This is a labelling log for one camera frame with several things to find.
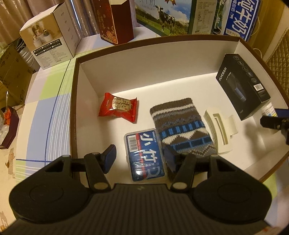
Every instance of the white box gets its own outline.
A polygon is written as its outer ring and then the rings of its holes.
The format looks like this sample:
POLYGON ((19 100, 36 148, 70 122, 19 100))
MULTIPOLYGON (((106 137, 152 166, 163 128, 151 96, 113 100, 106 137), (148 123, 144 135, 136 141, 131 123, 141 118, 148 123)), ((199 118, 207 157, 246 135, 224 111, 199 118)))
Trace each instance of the white box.
POLYGON ((43 69, 72 59, 80 41, 65 3, 34 16, 19 33, 43 69))
MULTIPOLYGON (((288 157, 289 146, 280 131, 273 134, 260 125, 261 110, 246 120, 240 120, 216 79, 224 55, 230 53, 239 54, 246 61, 266 87, 275 108, 289 107, 289 98, 277 79, 242 39, 221 35, 182 35, 130 42, 77 58, 68 111, 71 156, 82 158, 91 152, 102 153, 114 144, 117 157, 105 175, 108 182, 111 185, 135 183, 126 160, 124 135, 154 128, 149 112, 153 106, 191 98, 209 133, 209 126, 203 118, 208 108, 218 108, 225 117, 234 116, 239 132, 231 139, 232 151, 221 156, 263 182, 288 157), (137 97, 137 122, 98 117, 105 92, 126 99, 137 97)), ((156 182, 168 181, 164 177, 156 182)))

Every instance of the knitted sock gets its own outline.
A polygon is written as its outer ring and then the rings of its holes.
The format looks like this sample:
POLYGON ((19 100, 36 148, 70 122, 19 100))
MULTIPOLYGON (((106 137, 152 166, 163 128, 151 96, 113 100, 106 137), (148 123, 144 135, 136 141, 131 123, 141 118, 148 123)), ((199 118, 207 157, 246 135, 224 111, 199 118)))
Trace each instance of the knitted sock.
POLYGON ((217 154, 191 98, 156 105, 150 114, 162 147, 169 144, 178 153, 193 153, 197 157, 217 154))

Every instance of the candy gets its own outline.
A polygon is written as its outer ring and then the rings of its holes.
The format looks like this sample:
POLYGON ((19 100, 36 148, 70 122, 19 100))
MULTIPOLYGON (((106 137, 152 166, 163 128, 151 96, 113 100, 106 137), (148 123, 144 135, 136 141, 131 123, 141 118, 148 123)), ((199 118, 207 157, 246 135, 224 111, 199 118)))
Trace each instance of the candy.
POLYGON ((105 93, 104 100, 100 106, 99 117, 116 116, 124 118, 130 122, 136 120, 137 99, 128 100, 105 93))
POLYGON ((10 125, 11 120, 11 110, 8 108, 8 110, 4 113, 4 124, 10 125))

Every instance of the brown cardboard box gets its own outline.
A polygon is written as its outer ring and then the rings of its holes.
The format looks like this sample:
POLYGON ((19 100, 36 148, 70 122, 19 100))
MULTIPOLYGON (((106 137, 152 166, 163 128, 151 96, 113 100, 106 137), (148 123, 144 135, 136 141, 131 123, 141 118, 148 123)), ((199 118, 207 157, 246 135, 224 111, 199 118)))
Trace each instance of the brown cardboard box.
POLYGON ((12 44, 0 51, 0 108, 6 106, 7 91, 10 106, 24 104, 32 74, 12 44))
POLYGON ((114 45, 134 38, 129 0, 93 0, 100 37, 114 45))

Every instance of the screw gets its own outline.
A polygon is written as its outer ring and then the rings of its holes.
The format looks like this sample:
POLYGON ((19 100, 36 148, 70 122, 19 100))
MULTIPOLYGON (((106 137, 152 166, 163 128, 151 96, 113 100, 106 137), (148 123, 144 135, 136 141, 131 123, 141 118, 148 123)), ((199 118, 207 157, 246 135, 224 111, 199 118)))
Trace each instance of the screw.
POLYGON ((141 190, 145 189, 145 187, 140 186, 140 187, 138 187, 137 189, 141 191, 141 190))
POLYGON ((98 182, 98 183, 95 183, 94 184, 94 188, 95 189, 98 189, 98 190, 104 190, 108 187, 108 184, 107 183, 104 183, 104 182, 98 182))
POLYGON ((175 182, 173 184, 173 187, 177 190, 183 190, 183 189, 186 189, 187 188, 187 184, 184 183, 184 182, 175 182))

